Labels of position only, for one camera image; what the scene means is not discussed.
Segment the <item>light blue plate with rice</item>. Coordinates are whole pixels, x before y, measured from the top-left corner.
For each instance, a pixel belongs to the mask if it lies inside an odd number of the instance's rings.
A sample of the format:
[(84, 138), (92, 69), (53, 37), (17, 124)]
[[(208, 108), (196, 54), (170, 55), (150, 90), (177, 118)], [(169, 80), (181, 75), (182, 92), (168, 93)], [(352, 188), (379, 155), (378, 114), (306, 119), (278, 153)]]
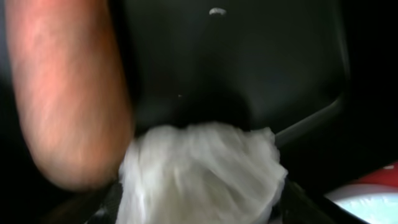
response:
[(346, 212), (372, 224), (397, 224), (397, 187), (352, 184), (325, 197)]

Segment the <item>orange carrot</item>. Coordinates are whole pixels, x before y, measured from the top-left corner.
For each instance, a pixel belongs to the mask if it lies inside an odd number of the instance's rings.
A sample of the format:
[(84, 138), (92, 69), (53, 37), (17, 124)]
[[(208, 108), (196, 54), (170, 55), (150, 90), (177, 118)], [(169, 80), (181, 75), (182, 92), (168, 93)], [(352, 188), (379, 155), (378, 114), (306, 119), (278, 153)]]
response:
[(108, 2), (4, 6), (19, 121), (34, 163), (66, 190), (105, 186), (134, 133)]

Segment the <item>white napkin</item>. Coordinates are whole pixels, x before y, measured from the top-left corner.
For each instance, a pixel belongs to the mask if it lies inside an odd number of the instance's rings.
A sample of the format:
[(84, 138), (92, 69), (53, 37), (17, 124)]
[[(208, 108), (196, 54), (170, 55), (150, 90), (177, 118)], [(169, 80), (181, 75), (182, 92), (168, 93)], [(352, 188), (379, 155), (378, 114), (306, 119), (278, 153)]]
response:
[(279, 201), (287, 170), (269, 128), (160, 126), (130, 143), (119, 168), (118, 223), (256, 223)]

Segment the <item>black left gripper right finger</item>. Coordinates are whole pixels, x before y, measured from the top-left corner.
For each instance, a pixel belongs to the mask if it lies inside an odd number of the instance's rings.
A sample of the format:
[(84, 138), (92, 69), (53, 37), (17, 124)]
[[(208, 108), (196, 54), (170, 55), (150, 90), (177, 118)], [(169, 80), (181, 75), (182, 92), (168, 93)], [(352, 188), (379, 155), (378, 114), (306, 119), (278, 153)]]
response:
[(277, 217), (283, 224), (367, 224), (326, 197), (307, 192), (289, 179), (271, 213), (273, 220)]

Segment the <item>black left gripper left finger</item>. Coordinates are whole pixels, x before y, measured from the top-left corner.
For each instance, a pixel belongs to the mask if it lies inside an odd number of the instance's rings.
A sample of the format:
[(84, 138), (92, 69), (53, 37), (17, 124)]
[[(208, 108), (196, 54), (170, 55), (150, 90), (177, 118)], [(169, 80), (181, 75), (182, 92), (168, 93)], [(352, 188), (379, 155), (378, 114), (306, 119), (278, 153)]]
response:
[(115, 224), (123, 194), (122, 185), (112, 183), (94, 192), (78, 194), (40, 219), (45, 224)]

